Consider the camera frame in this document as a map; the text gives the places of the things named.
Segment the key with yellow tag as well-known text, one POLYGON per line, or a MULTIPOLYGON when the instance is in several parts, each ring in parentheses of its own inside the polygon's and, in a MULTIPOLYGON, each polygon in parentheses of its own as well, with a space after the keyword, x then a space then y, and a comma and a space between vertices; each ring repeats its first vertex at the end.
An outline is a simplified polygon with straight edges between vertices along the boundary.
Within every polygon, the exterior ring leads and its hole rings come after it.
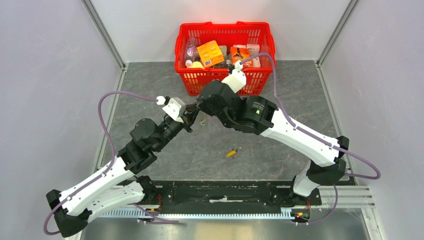
POLYGON ((228 152, 225 157, 226 158, 235 158, 235 156, 237 155, 238 150, 236 148, 233 148, 230 152, 228 152))

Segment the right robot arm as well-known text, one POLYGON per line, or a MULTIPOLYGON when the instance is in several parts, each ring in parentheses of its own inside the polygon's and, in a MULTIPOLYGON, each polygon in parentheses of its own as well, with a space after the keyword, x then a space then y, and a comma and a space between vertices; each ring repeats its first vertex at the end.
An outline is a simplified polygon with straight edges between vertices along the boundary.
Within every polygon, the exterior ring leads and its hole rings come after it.
POLYGON ((202 112, 217 117, 226 128, 276 140, 309 158, 302 172, 293 178, 289 200, 300 205, 319 186, 332 186, 346 173, 342 159, 349 139, 325 136, 286 119, 277 105, 259 95, 240 97, 225 83, 214 80, 204 86, 198 96, 202 112))

